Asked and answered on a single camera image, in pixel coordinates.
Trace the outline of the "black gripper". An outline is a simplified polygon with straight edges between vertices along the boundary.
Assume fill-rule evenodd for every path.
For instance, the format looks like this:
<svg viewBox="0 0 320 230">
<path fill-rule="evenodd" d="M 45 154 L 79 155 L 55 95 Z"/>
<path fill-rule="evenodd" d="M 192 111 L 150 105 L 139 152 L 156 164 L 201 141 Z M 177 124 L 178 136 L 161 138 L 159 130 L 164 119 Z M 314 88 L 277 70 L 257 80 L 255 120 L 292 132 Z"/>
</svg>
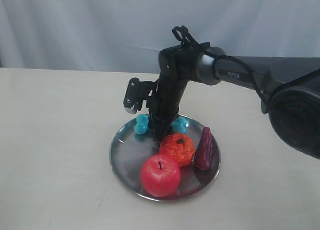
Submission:
<svg viewBox="0 0 320 230">
<path fill-rule="evenodd" d="M 187 83 L 186 79 L 172 79 L 163 73 L 159 75 L 148 101 L 154 141 L 161 142 L 171 134 L 171 123 L 179 112 L 179 104 Z"/>
</svg>

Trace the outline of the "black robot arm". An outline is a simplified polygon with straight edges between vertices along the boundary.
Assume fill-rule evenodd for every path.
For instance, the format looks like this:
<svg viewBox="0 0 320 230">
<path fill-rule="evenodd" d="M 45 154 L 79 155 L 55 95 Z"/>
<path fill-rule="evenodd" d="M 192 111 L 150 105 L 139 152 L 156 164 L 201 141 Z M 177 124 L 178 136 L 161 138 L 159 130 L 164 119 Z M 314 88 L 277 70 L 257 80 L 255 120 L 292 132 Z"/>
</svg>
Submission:
<svg viewBox="0 0 320 230">
<path fill-rule="evenodd" d="M 158 64 L 160 75 L 148 105 L 155 139 L 168 133 L 189 81 L 210 86 L 225 81 L 256 91 L 279 138 L 319 158 L 319 58 L 231 57 L 218 47 L 174 46 L 160 51 Z"/>
</svg>

